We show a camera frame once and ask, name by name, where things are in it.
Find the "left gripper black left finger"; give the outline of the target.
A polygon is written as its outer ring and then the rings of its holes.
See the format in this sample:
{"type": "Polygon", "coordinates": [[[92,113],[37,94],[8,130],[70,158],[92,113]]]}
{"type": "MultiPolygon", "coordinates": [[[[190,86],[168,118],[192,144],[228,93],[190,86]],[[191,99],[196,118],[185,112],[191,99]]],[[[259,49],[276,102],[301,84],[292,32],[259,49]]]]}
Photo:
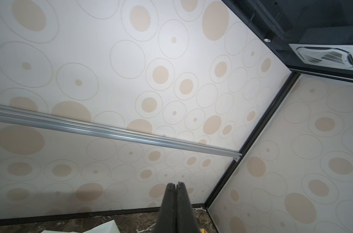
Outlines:
{"type": "Polygon", "coordinates": [[[173,183],[166,186],[153,233],[176,233],[176,188],[173,183]]]}

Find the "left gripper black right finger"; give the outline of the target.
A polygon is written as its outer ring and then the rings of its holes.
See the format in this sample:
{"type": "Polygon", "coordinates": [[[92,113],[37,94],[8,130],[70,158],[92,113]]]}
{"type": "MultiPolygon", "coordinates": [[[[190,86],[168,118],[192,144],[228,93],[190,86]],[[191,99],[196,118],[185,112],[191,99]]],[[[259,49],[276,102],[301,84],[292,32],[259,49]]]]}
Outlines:
{"type": "Polygon", "coordinates": [[[201,233],[183,182],[179,182],[176,186],[176,232],[201,233]]]}

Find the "blue checkered paper bag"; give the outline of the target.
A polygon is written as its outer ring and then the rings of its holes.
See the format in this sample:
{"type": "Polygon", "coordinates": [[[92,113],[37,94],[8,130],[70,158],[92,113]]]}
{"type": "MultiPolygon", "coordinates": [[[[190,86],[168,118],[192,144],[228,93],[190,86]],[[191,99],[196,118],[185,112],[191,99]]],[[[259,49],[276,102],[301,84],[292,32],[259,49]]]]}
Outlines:
{"type": "MultiPolygon", "coordinates": [[[[59,231],[50,231],[44,230],[42,233],[79,233],[79,232],[59,232],[59,231]]],[[[119,228],[114,220],[103,223],[99,226],[96,226],[88,231],[83,233],[120,233],[119,228]]]]}

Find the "white ceiling air conditioner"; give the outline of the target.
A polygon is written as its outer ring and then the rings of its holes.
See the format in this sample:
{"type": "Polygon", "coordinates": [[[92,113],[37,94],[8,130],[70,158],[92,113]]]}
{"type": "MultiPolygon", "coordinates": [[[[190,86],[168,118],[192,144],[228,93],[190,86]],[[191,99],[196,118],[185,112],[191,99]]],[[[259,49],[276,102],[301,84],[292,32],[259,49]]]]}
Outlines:
{"type": "Polygon", "coordinates": [[[289,44],[308,65],[353,71],[353,45],[289,44]]]}

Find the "black corner frame post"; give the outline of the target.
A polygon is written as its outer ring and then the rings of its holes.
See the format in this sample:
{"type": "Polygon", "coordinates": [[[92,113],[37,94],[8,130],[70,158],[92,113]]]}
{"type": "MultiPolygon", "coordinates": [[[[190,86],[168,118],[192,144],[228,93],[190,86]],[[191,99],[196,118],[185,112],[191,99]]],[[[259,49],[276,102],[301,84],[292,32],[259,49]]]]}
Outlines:
{"type": "Polygon", "coordinates": [[[260,118],[258,123],[256,124],[253,131],[250,133],[249,137],[245,141],[244,145],[240,149],[241,156],[240,158],[233,160],[229,165],[228,169],[223,174],[222,178],[219,180],[218,184],[214,187],[213,191],[208,196],[207,200],[204,203],[204,207],[208,210],[213,202],[217,199],[220,192],[223,190],[229,179],[233,176],[233,173],[237,170],[238,166],[244,159],[245,155],[251,149],[253,144],[256,142],[260,134],[266,128],[273,115],[276,113],[280,105],[283,103],[287,95],[290,93],[296,82],[300,77],[299,72],[292,72],[288,79],[285,81],[284,85],[279,90],[278,94],[275,96],[273,101],[270,103],[269,107],[264,112],[263,116],[260,118]]]}

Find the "aluminium rail on back wall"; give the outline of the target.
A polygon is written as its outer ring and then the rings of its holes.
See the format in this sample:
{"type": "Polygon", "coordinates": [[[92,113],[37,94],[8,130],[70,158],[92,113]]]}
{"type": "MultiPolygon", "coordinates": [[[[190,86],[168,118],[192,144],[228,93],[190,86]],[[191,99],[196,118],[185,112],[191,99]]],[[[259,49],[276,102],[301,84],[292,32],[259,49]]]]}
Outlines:
{"type": "Polygon", "coordinates": [[[118,127],[74,120],[4,105],[0,105],[0,122],[85,136],[115,139],[131,143],[141,143],[158,147],[227,156],[234,158],[236,161],[242,157],[242,154],[236,150],[224,149],[165,136],[139,133],[118,127]]]}

